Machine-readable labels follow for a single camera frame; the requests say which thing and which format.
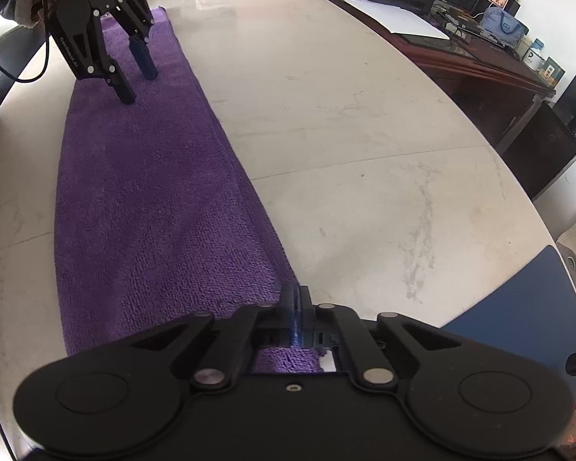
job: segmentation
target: marble tabletop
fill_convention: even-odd
[[[447,95],[332,3],[149,3],[166,8],[315,303],[440,326],[553,243]],[[65,354],[53,215],[74,81],[53,44],[46,75],[15,85],[0,109],[0,414],[19,452],[16,386]]]

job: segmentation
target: bag handle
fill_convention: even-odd
[[[523,25],[520,22],[516,21],[515,28],[508,32],[504,29],[504,19],[505,19],[505,12],[502,10],[501,19],[499,19],[499,27],[501,28],[501,32],[504,34],[514,34],[519,27],[523,27]]]

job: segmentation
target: dark brown desk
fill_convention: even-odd
[[[554,90],[538,76],[486,40],[459,42],[474,58],[413,45],[343,0],[329,0],[402,52],[422,69],[502,154],[520,134],[542,101]]]

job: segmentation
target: sheet of paper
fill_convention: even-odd
[[[399,7],[383,5],[382,3],[367,2],[366,0],[343,0],[357,8],[362,13],[378,21],[391,33],[415,34],[449,40],[439,29],[431,26],[416,14]]]

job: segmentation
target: purple towel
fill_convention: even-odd
[[[295,283],[277,235],[181,51],[164,9],[143,79],[125,32],[104,19],[108,52],[136,92],[121,104],[77,81],[61,148],[55,268],[69,355],[199,309],[229,317]],[[312,372],[317,355],[265,351],[261,371]]]

